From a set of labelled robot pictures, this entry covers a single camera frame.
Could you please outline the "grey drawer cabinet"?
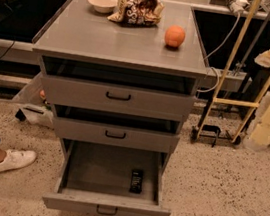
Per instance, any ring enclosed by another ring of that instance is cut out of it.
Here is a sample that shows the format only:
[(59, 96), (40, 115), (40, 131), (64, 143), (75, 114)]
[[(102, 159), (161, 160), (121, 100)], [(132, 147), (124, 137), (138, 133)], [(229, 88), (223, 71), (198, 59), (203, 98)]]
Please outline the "grey drawer cabinet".
[[(87, 0), (70, 0), (33, 45), (41, 73), (192, 96), (206, 75), (193, 9), (166, 3), (160, 24), (131, 26), (91, 11)], [(185, 30), (178, 48), (165, 44), (168, 27)], [(55, 118), (179, 135), (185, 121), (51, 104)]]

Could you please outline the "yellow hand truck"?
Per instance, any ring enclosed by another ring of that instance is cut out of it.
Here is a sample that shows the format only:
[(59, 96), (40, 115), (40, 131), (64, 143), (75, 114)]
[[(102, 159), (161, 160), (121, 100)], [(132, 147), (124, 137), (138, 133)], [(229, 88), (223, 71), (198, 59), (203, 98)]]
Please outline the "yellow hand truck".
[(209, 99), (208, 103), (205, 105), (203, 114), (200, 118), (198, 125), (196, 125), (192, 129), (190, 138), (193, 142), (198, 141), (200, 137), (205, 137), (203, 132), (211, 132), (213, 133), (214, 137), (212, 146), (217, 144), (217, 140), (220, 138), (220, 131), (221, 131), (220, 128), (218, 126), (206, 125), (205, 121), (206, 118), (209, 116), (209, 113), (212, 110), (212, 106), (214, 104), (226, 104), (227, 109), (230, 109), (233, 106), (247, 107), (248, 109), (246, 115), (244, 116), (244, 119), (242, 119), (241, 124), (238, 126), (237, 131), (233, 135), (231, 135), (229, 131), (226, 132), (225, 139), (230, 140), (233, 145), (239, 145), (241, 140), (240, 133), (242, 133), (243, 128), (247, 125), (248, 120), (250, 120), (250, 117), (255, 112), (256, 108), (259, 107), (262, 96), (266, 93), (267, 89), (270, 86), (270, 76), (269, 76), (268, 81), (265, 82), (264, 86), (257, 94), (255, 100), (250, 102), (218, 97), (219, 91), (221, 90), (222, 84), (224, 83), (225, 79), (228, 78), (228, 75), (233, 76), (238, 75), (238, 73), (241, 70), (241, 67), (245, 64), (246, 59), (248, 58), (250, 52), (253, 50), (254, 46), (256, 45), (256, 42), (261, 36), (261, 33), (263, 33), (265, 27), (267, 26), (267, 23), (270, 20), (270, 10), (269, 10), (258, 32), (255, 34), (255, 38), (248, 46), (248, 49), (245, 52), (241, 62), (235, 65), (233, 71), (230, 71), (230, 66), (232, 65), (233, 59), (235, 58), (235, 55), (239, 50), (242, 40), (245, 37), (246, 32), (248, 31), (248, 26), (251, 24), (251, 20), (254, 18), (256, 12), (258, 12), (260, 5), (261, 0), (252, 0), (252, 3), (250, 5), (250, 11), (248, 11), (244, 25), (242, 25), (241, 31), (239, 32), (238, 38), (236, 39), (236, 42), (233, 46), (233, 50), (231, 51), (230, 57), (227, 60), (227, 64), (225, 64), (225, 69), (222, 71), (222, 76), (217, 77), (217, 84), (215, 86), (213, 96)]

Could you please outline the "grey top drawer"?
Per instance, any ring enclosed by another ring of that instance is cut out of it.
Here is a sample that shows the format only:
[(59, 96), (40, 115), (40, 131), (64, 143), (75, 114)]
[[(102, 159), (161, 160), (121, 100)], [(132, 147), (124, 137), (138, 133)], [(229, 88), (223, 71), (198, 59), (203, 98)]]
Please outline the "grey top drawer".
[(51, 104), (91, 108), (171, 121), (185, 121), (192, 96), (43, 75), (42, 86)]

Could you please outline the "black rxbar chocolate bar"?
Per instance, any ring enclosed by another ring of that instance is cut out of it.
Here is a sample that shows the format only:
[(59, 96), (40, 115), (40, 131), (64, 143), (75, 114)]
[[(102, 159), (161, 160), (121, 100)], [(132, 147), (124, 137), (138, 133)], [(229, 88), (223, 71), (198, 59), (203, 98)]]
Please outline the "black rxbar chocolate bar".
[(133, 170), (132, 172), (132, 179), (130, 185), (130, 192), (132, 193), (142, 193), (142, 180), (143, 180), (143, 171), (140, 169)]

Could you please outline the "orange fruit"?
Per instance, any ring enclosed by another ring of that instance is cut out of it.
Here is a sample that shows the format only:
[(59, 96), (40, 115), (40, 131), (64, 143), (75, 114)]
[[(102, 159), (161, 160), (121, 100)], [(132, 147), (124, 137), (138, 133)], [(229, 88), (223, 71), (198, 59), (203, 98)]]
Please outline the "orange fruit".
[(185, 40), (185, 34), (185, 30), (180, 26), (170, 26), (165, 32), (165, 44), (172, 48), (178, 48)]

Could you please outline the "white sneaker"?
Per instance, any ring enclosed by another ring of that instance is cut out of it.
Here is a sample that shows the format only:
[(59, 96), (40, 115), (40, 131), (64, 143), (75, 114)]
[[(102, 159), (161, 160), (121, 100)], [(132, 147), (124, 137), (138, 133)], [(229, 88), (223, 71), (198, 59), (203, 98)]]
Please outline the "white sneaker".
[(0, 173), (3, 171), (22, 169), (35, 162), (37, 154), (34, 151), (20, 151), (9, 149), (6, 151), (7, 155), (4, 160), (0, 162)]

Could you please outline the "grey middle drawer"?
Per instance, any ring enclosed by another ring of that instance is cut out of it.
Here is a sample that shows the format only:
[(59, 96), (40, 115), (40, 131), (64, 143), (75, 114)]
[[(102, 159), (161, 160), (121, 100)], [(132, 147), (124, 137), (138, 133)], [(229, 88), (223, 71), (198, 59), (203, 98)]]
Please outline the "grey middle drawer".
[(95, 142), (135, 149), (172, 154), (179, 142), (177, 135), (163, 132), (130, 129), (77, 121), (75, 119), (53, 119), (55, 133), (58, 137), (82, 142)]

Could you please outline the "brown chip bag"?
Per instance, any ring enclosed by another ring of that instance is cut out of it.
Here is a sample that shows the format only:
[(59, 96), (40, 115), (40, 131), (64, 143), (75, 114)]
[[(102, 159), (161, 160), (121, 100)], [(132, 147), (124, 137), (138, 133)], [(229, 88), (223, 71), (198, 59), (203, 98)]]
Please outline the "brown chip bag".
[(118, 0), (118, 8), (108, 16), (112, 22), (131, 26), (153, 26), (162, 19), (164, 4), (160, 0)]

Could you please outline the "white power adapter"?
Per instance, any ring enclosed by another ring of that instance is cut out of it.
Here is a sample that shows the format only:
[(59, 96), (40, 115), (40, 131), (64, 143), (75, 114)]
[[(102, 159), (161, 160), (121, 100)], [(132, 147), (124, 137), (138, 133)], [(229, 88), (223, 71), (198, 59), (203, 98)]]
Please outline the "white power adapter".
[(232, 0), (229, 3), (230, 11), (236, 14), (241, 14), (243, 11), (245, 11), (245, 7), (249, 4), (248, 0)]

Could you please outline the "clear plastic bag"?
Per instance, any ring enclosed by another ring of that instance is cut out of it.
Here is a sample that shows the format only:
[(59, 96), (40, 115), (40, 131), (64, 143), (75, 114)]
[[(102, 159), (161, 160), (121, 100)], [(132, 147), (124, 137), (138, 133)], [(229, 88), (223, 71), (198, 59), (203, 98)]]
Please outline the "clear plastic bag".
[(41, 74), (38, 73), (22, 90), (17, 93), (12, 101), (19, 104), (15, 114), (16, 119), (30, 124), (42, 125), (53, 128), (53, 114), (51, 107), (46, 102), (41, 82)]

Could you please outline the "grey drawer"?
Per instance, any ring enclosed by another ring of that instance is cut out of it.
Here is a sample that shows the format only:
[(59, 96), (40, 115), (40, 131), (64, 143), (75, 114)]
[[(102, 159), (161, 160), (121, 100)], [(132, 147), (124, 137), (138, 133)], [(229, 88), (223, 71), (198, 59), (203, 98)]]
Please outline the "grey drawer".
[[(46, 207), (103, 216), (170, 216), (162, 206), (164, 154), (82, 141), (67, 147)], [(142, 193), (130, 192), (132, 171), (143, 171)]]
[(51, 104), (91, 108), (171, 121), (185, 121), (192, 96), (43, 75), (42, 86)]
[(55, 133), (58, 137), (82, 142), (95, 142), (135, 149), (172, 154), (179, 142), (177, 135), (163, 132), (130, 129), (77, 121), (75, 119), (53, 119)]

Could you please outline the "grey bottom drawer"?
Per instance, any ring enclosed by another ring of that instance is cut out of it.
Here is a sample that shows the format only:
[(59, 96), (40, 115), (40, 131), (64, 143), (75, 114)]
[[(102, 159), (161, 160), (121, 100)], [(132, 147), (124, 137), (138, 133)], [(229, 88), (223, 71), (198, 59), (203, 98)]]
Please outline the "grey bottom drawer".
[[(82, 141), (67, 147), (46, 207), (103, 216), (170, 216), (162, 206), (164, 154)], [(143, 171), (142, 193), (130, 192), (132, 171)]]

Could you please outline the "white bowl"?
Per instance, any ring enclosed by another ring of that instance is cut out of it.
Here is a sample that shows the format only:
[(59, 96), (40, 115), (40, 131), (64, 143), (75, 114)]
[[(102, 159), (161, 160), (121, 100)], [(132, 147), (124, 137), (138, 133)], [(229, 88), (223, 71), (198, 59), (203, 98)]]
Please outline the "white bowl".
[(117, 6), (118, 0), (87, 0), (89, 4), (98, 13), (108, 14), (113, 12), (114, 8)]

